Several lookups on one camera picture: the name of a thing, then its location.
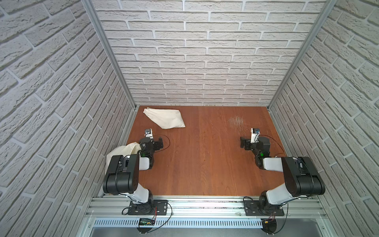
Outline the cream cloth bag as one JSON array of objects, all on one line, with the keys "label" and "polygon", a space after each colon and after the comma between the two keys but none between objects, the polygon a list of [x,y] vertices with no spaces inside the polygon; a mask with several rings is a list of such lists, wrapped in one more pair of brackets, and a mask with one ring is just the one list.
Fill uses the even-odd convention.
[{"label": "cream cloth bag", "polygon": [[145,108],[143,113],[162,129],[185,128],[181,112],[170,109]]},{"label": "cream cloth bag", "polygon": [[106,156],[106,164],[105,164],[105,170],[104,170],[105,173],[108,170],[112,156],[122,155],[125,157],[128,155],[137,154],[137,152],[140,150],[141,150],[141,147],[140,147],[139,143],[137,143],[137,142],[133,142],[133,143],[130,143],[130,144],[124,145],[124,146],[119,146],[119,147],[113,149]]}]

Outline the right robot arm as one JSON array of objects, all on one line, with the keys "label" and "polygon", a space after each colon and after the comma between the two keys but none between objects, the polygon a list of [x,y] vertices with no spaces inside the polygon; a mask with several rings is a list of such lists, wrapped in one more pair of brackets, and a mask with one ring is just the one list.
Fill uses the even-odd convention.
[{"label": "right robot arm", "polygon": [[326,185],[309,157],[270,157],[268,138],[240,138],[240,147],[255,155],[259,169],[283,173],[284,183],[264,191],[258,200],[243,198],[247,216],[284,216],[283,206],[300,197],[320,196]]}]

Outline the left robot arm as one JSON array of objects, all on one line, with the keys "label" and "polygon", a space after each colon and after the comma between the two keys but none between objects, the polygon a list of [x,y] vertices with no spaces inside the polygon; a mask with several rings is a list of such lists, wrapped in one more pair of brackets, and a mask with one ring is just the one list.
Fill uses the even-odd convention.
[{"label": "left robot arm", "polygon": [[163,149],[163,140],[145,137],[138,143],[119,146],[107,154],[103,192],[130,199],[123,215],[165,215],[167,202],[154,200],[149,189],[139,183],[139,172],[154,165],[154,153]]}]

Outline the left controller board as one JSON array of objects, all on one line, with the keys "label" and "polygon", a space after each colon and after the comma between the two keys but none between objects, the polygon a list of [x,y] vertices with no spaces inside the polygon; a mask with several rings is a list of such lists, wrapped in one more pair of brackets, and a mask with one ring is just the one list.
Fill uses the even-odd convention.
[{"label": "left controller board", "polygon": [[151,218],[140,218],[138,221],[138,228],[153,228],[155,226],[156,220]]}]

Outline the controller board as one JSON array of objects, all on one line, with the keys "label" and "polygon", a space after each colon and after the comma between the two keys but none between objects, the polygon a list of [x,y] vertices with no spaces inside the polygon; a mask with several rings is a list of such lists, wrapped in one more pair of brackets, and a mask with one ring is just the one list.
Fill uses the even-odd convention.
[{"label": "controller board", "polygon": [[155,226],[156,220],[151,218],[140,218],[138,221],[138,228],[153,228]]},{"label": "controller board", "polygon": [[267,235],[273,235],[277,229],[277,221],[275,219],[262,219],[261,230]]}]

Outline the right controller board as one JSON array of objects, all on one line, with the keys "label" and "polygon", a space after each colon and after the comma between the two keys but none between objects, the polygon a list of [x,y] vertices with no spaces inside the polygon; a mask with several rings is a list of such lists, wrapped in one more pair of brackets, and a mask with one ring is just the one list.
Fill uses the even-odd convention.
[{"label": "right controller board", "polygon": [[275,219],[262,219],[261,230],[267,235],[273,235],[277,229],[277,221]]}]

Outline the perforated vent strip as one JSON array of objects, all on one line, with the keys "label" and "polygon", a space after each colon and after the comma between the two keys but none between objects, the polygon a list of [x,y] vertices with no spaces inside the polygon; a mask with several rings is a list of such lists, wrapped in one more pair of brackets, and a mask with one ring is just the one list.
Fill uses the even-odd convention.
[{"label": "perforated vent strip", "polygon": [[[97,218],[93,227],[124,227],[137,228],[139,218]],[[261,229],[260,219],[248,218],[158,218],[155,226],[157,228],[221,228],[221,229]]]}]

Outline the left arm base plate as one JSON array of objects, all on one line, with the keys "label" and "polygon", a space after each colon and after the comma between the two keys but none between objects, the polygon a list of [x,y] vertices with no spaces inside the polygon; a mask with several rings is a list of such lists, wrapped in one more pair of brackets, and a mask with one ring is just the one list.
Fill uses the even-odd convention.
[{"label": "left arm base plate", "polygon": [[170,209],[168,206],[168,200],[158,199],[153,202],[147,202],[143,204],[131,203],[128,207],[126,215],[163,215],[167,214]]}]

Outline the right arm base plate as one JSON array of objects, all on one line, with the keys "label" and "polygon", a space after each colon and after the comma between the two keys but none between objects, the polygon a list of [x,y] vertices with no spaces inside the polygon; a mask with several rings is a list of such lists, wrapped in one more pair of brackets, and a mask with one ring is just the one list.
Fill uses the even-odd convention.
[{"label": "right arm base plate", "polygon": [[244,199],[242,203],[246,216],[285,216],[283,208],[280,205],[261,204],[260,201],[252,199]]}]

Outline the aluminium front rail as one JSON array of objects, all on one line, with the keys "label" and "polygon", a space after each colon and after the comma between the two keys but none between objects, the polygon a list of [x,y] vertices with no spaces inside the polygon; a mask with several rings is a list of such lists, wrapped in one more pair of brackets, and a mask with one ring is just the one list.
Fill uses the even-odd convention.
[{"label": "aluminium front rail", "polygon": [[[250,201],[243,196],[154,196],[154,199],[165,199],[171,205],[166,217],[173,211],[174,218],[263,218],[263,211],[250,210],[245,205]],[[129,199],[124,196],[105,195],[92,198],[85,217],[123,217],[127,212]],[[283,216],[275,218],[289,219],[325,219],[327,217],[320,201],[316,198],[296,199],[282,207]]]}]

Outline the left corner aluminium post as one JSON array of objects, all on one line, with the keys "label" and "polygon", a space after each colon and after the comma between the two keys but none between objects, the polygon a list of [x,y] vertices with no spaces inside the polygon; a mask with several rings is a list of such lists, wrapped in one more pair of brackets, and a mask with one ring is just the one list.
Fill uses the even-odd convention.
[{"label": "left corner aluminium post", "polygon": [[92,24],[93,24],[93,27],[96,31],[96,34],[98,35],[100,43],[102,44],[104,51],[105,51],[105,53],[106,53],[106,55],[110,61],[110,64],[111,64],[111,66],[115,72],[115,75],[116,75],[116,77],[117,77],[126,97],[127,97],[129,104],[131,105],[133,110],[136,110],[137,105],[133,100],[131,92],[129,91],[129,88],[127,86],[127,83],[125,81],[123,73],[121,72],[120,66],[117,62],[115,54],[114,54],[112,47],[110,45],[110,42],[106,36],[106,32],[102,26],[101,20],[99,19],[98,15],[97,15],[97,11],[96,11],[92,1],[83,0],[82,3],[84,5],[84,8],[85,8]]}]

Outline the corner aluminium post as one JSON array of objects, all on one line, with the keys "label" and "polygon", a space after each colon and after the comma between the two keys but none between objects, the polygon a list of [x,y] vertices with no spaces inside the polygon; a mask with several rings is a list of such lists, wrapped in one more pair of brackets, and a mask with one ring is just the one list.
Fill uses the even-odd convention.
[{"label": "corner aluminium post", "polygon": [[126,97],[127,97],[129,104],[131,105],[133,110],[136,110],[137,105],[133,100],[131,92],[129,91],[129,88],[127,86],[127,83],[125,81],[123,73],[121,72],[120,66],[117,62],[115,54],[114,54],[112,47],[110,45],[110,42],[106,36],[106,32],[102,26],[101,20],[99,19],[98,15],[97,15],[97,11],[96,11],[92,1],[83,0],[82,3],[84,5],[84,8],[85,8],[92,24],[93,24],[93,27],[96,31],[96,34],[98,35],[100,43],[102,44],[104,51],[105,51],[105,53],[106,53],[106,55],[110,61],[110,64],[111,64],[111,66],[115,72],[115,75],[116,75],[116,77],[117,77]]},{"label": "corner aluminium post", "polygon": [[304,42],[302,43],[298,53],[295,56],[294,61],[291,63],[290,68],[287,70],[283,80],[281,81],[277,91],[275,92],[273,98],[271,99],[269,105],[267,106],[267,110],[270,111],[273,107],[275,102],[278,100],[279,95],[284,90],[285,86],[287,85],[288,81],[290,80],[292,74],[295,72],[296,68],[300,64],[301,60],[303,59],[304,55],[307,53],[308,49],[312,45],[313,41],[315,40],[318,32],[324,25],[325,21],[327,20],[328,16],[330,15],[331,11],[333,10],[334,6],[336,5],[338,1],[337,0],[327,0],[319,13],[318,17],[316,18],[315,22],[313,23],[308,35],[306,36]]}]

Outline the right corner aluminium post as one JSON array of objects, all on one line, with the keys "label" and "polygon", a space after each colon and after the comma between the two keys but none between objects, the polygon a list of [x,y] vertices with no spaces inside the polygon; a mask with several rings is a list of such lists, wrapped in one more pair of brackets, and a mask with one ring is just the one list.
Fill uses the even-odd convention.
[{"label": "right corner aluminium post", "polygon": [[287,85],[288,81],[290,80],[292,74],[295,72],[296,68],[300,64],[301,60],[303,59],[304,55],[307,53],[308,49],[312,45],[313,41],[315,40],[318,32],[324,25],[325,21],[327,20],[328,16],[330,15],[331,11],[333,10],[334,6],[336,5],[338,1],[337,0],[327,0],[319,13],[318,17],[316,18],[315,22],[313,23],[308,35],[306,36],[304,42],[302,43],[298,53],[295,56],[294,61],[291,63],[290,68],[287,70],[283,80],[281,81],[277,91],[275,92],[273,98],[271,99],[269,105],[267,106],[267,110],[270,111],[273,107],[275,102],[278,100],[279,95],[284,90],[285,86]]}]

